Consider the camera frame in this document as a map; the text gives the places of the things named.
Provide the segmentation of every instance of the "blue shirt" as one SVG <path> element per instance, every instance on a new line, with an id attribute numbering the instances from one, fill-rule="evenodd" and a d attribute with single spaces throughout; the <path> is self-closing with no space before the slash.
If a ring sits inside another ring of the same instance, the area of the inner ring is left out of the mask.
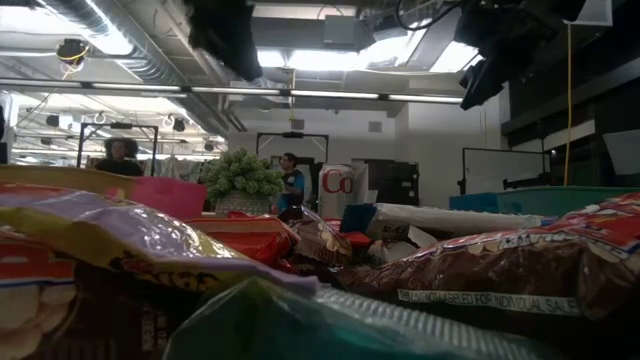
<path id="1" fill-rule="evenodd" d="M 300 195 L 296 194 L 280 194 L 278 198 L 278 214 L 287 210 L 290 206 L 301 206 L 304 200 L 304 175 L 294 170 L 282 176 L 285 186 L 293 187 L 300 190 Z"/>

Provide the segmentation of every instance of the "ceiling pipe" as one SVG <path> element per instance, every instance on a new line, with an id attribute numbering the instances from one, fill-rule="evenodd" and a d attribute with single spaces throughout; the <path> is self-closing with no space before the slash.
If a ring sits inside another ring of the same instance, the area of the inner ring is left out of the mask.
<path id="1" fill-rule="evenodd" d="M 127 55 L 137 60 L 119 60 L 131 74 L 148 84 L 186 83 L 186 78 L 162 53 L 149 35 L 113 0 L 38 0 L 52 13 L 78 25 L 95 47 L 109 55 Z M 169 99 L 193 115 L 200 127 L 227 136 L 229 124 L 217 109 L 199 95 Z"/>

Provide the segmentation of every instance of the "red snack bag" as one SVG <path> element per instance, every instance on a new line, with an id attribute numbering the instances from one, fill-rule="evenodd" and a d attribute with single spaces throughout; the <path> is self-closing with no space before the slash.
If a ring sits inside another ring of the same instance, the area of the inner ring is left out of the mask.
<path id="1" fill-rule="evenodd" d="M 350 291 L 549 342 L 578 358 L 617 358 L 640 331 L 640 194 L 549 227 L 453 239 L 378 269 L 337 273 Z"/>
<path id="2" fill-rule="evenodd" d="M 292 272 L 281 259 L 292 251 L 299 237 L 276 218 L 236 216 L 195 219 L 187 224 L 256 261 Z"/>

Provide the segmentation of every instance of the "green plastic wrapper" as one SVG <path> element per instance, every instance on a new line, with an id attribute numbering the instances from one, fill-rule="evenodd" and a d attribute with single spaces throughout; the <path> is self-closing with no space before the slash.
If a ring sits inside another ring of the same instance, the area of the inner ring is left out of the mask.
<path id="1" fill-rule="evenodd" d="M 174 333 L 164 360 L 183 359 L 553 360 L 562 356 L 522 337 L 331 288 L 307 298 L 254 278 L 210 299 Z"/>

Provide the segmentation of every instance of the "woman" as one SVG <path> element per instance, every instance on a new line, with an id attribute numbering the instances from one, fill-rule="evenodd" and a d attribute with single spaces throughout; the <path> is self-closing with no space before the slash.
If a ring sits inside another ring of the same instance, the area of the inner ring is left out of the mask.
<path id="1" fill-rule="evenodd" d="M 133 161 L 138 154 L 138 143 L 132 139 L 109 139 L 105 141 L 107 158 L 96 164 L 96 170 L 124 176 L 142 176 L 144 171 Z"/>

